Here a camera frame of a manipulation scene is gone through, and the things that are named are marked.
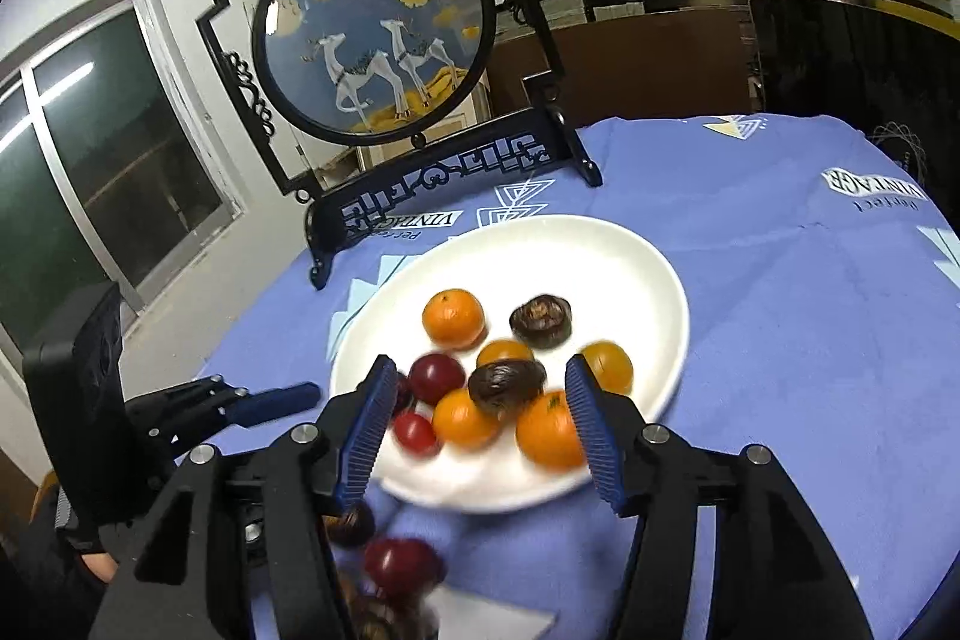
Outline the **person's left hand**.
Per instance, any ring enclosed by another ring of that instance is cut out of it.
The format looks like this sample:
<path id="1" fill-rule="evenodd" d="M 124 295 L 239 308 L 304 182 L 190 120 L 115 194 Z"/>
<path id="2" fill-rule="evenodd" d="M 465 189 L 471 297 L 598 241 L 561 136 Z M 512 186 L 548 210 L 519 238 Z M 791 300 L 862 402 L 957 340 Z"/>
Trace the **person's left hand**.
<path id="1" fill-rule="evenodd" d="M 83 554 L 82 562 L 89 573 L 93 573 L 99 581 L 106 583 L 106 585 L 114 580 L 114 576 L 119 570 L 119 562 L 107 552 Z"/>

